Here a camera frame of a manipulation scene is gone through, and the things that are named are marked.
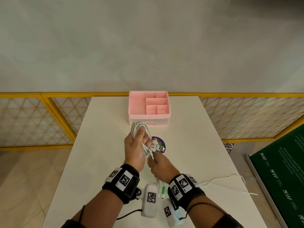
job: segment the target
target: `left hand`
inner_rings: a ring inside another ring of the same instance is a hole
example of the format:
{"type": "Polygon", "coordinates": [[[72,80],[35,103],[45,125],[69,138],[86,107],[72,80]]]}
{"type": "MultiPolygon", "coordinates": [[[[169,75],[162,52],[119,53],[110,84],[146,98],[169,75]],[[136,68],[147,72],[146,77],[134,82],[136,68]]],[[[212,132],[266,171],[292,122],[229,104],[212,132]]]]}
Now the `left hand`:
{"type": "Polygon", "coordinates": [[[125,138],[125,162],[133,166],[138,172],[141,172],[145,165],[145,156],[142,145],[150,147],[152,141],[145,132],[145,127],[141,126],[136,134],[135,139],[131,133],[125,138]]]}

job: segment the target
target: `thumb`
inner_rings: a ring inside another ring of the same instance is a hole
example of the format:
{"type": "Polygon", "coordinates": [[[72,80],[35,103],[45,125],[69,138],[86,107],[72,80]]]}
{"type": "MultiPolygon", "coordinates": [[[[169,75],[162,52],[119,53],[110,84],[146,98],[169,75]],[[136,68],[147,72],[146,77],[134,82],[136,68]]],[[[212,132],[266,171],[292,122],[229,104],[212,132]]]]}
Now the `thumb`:
{"type": "Polygon", "coordinates": [[[142,143],[143,137],[145,136],[146,129],[144,126],[141,126],[135,136],[135,141],[142,143]]]}

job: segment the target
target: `pink organizer box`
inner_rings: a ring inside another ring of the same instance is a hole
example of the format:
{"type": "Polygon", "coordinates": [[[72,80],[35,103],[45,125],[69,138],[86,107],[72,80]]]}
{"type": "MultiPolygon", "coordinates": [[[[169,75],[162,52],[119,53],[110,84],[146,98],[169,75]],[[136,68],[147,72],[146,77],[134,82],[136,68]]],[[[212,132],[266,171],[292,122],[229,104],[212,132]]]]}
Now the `pink organizer box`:
{"type": "Polygon", "coordinates": [[[141,121],[148,126],[169,124],[171,108],[167,91],[130,91],[129,125],[141,121]]]}

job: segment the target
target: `black wire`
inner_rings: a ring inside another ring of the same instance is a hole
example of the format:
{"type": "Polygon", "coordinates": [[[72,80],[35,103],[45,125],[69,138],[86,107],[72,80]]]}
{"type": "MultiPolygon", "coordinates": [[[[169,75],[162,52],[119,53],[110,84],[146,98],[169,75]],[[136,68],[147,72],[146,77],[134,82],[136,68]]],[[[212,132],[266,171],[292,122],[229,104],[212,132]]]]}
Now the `black wire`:
{"type": "Polygon", "coordinates": [[[213,204],[211,204],[211,203],[195,203],[195,204],[193,204],[193,205],[188,209],[188,211],[187,211],[187,213],[186,213],[186,216],[185,216],[184,218],[180,218],[180,220],[183,220],[183,219],[187,218],[187,215],[188,215],[188,213],[190,212],[190,210],[191,210],[193,207],[197,206],[197,205],[210,205],[210,206],[212,206],[212,207],[218,209],[219,211],[221,211],[223,214],[226,214],[225,211],[223,211],[221,208],[219,208],[219,207],[217,207],[217,206],[215,206],[215,205],[213,205],[213,204]]]}
{"type": "Polygon", "coordinates": [[[134,213],[134,212],[137,212],[137,211],[142,211],[142,209],[133,210],[132,212],[130,212],[130,213],[128,213],[128,214],[126,214],[126,215],[124,215],[124,216],[122,216],[122,217],[120,217],[120,218],[118,218],[118,219],[116,219],[116,220],[119,220],[119,219],[122,219],[122,218],[124,218],[124,217],[127,217],[128,215],[130,215],[130,214],[132,214],[132,213],[134,213]]]}

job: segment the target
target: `right hand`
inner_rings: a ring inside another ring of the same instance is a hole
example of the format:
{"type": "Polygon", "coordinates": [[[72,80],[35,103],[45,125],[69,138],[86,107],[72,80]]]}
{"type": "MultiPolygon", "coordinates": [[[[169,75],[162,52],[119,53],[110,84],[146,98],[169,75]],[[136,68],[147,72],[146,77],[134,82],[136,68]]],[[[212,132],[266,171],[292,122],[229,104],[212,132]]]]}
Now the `right hand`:
{"type": "Polygon", "coordinates": [[[154,160],[148,157],[148,166],[151,168],[151,173],[159,180],[169,184],[170,181],[180,172],[172,165],[169,159],[161,152],[153,152],[154,160]]]}

